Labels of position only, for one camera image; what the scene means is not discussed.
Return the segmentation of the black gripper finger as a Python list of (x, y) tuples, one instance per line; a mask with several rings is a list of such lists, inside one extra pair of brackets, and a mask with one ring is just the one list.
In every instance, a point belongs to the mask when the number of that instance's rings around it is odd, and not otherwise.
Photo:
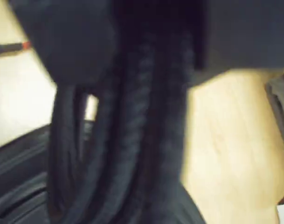
[(284, 68), (284, 0), (190, 2), (198, 85), (230, 69)]
[(95, 85), (117, 47), (109, 0), (11, 0), (9, 5), (57, 84)]

